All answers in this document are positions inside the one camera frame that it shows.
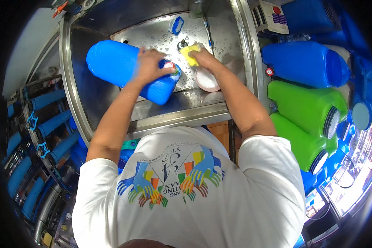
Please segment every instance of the white t-shirt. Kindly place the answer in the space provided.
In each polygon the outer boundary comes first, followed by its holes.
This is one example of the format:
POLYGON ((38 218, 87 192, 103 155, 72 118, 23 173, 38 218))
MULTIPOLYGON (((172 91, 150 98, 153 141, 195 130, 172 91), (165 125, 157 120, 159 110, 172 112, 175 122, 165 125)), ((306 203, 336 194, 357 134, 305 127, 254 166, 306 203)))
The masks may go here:
POLYGON ((289 141, 249 137, 238 166, 203 128, 145 136, 121 175, 107 159, 80 168, 74 238, 79 248, 115 248, 136 238, 176 248, 292 247, 305 196, 289 141))

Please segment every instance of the blue scrub brush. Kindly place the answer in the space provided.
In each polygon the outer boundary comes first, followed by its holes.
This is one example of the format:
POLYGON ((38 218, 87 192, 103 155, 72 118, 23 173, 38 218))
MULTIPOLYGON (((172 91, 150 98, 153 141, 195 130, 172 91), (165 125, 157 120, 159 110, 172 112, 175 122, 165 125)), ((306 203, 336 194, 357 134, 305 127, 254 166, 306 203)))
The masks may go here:
POLYGON ((178 35, 184 23, 185 21, 182 19, 182 17, 178 16, 175 20, 171 20, 168 31, 174 35, 178 35))

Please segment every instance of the shirt print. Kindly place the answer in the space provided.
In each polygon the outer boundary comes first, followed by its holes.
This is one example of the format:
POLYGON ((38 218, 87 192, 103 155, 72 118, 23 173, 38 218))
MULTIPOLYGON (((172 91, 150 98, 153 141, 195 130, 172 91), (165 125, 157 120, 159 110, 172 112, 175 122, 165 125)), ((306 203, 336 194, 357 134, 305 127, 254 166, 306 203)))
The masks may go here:
POLYGON ((167 146, 157 158, 136 162, 134 175, 118 182, 117 195, 124 197, 130 188, 129 203, 138 197, 140 207, 149 201, 152 210, 155 205, 166 207, 171 197, 182 197, 185 204, 194 201, 196 193, 206 198, 209 188, 218 187, 223 178, 221 161, 212 149, 183 142, 167 146))

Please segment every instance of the wire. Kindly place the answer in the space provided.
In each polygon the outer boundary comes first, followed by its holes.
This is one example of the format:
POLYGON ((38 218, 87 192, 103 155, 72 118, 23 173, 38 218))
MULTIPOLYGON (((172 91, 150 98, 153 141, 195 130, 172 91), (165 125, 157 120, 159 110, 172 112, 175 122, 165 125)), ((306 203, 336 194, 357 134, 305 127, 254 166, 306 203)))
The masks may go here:
POLYGON ((311 219, 311 220, 313 220, 313 221, 316 221, 316 220, 318 220, 318 219, 322 219, 322 218, 324 218, 326 215, 327 215, 327 213, 329 212, 329 209, 330 209, 330 205, 328 204, 328 209, 327 209, 327 211, 324 213, 324 215, 323 216, 321 216, 321 217, 319 217, 319 218, 310 218, 308 215, 306 215, 307 216, 307 218, 308 219, 311 219))
POLYGON ((350 186, 347 186, 347 187, 343 187, 343 186, 341 186, 341 185, 339 185, 337 182, 335 182, 339 187, 341 187, 341 188, 350 188, 353 184, 354 184, 354 182, 355 182, 355 178, 356 178, 356 172, 355 172, 355 164, 354 164, 354 161, 350 158, 350 156, 348 156, 343 150, 341 150, 343 153, 344 153, 344 155, 351 161, 351 163, 352 163, 352 166, 353 166, 353 169, 354 169, 354 177, 353 177, 353 182, 352 182, 352 184, 350 184, 350 186))

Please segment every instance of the green water container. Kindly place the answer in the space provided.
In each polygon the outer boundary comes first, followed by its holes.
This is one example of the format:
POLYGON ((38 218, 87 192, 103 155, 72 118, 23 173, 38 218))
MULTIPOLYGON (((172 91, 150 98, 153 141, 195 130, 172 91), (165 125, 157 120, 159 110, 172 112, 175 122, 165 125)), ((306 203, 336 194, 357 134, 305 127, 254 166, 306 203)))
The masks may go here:
POLYGON ((337 124, 347 118, 347 103, 342 94, 332 88, 307 89, 272 81, 267 95, 277 102, 282 116, 316 137, 332 138, 337 124))
POLYGON ((328 152, 328 157, 335 154, 337 150, 337 134, 335 133, 332 138, 326 139, 327 146, 325 147, 325 150, 328 152))
POLYGON ((315 137, 278 112, 270 115, 276 127, 278 136, 291 142, 291 149, 302 171, 316 174, 327 160, 328 152, 325 150, 326 139, 315 137))

